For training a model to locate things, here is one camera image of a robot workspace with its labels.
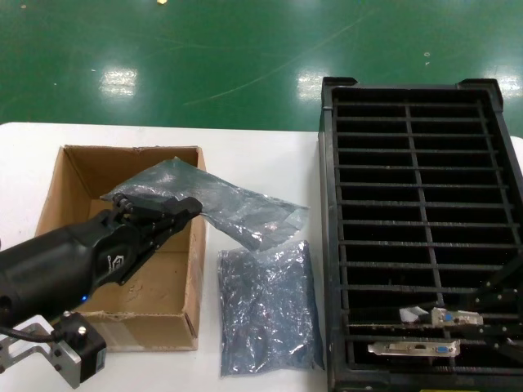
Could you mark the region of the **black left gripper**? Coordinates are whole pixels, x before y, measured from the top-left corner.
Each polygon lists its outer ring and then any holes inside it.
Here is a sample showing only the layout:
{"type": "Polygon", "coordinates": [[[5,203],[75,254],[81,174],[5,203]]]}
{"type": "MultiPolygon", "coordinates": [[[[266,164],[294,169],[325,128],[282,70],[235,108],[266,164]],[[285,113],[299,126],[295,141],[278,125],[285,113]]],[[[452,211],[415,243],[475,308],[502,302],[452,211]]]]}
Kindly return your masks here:
{"type": "Polygon", "coordinates": [[[1,325],[42,315],[53,319],[82,305],[108,283],[124,285],[172,236],[198,216],[193,197],[166,201],[112,197],[102,211],[1,253],[1,325]]]}

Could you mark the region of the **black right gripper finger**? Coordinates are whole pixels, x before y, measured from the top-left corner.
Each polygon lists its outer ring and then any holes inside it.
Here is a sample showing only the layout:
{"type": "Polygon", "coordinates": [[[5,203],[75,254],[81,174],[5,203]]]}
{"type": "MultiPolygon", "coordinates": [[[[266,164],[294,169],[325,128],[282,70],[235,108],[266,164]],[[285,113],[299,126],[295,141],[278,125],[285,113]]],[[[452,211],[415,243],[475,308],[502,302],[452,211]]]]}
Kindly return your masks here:
{"type": "Polygon", "coordinates": [[[473,306],[517,303],[522,296],[522,253],[490,275],[471,295],[473,306]]]}
{"type": "Polygon", "coordinates": [[[517,337],[522,337],[522,323],[458,324],[445,329],[469,340],[483,341],[504,356],[522,356],[522,344],[516,342],[517,337]]]}

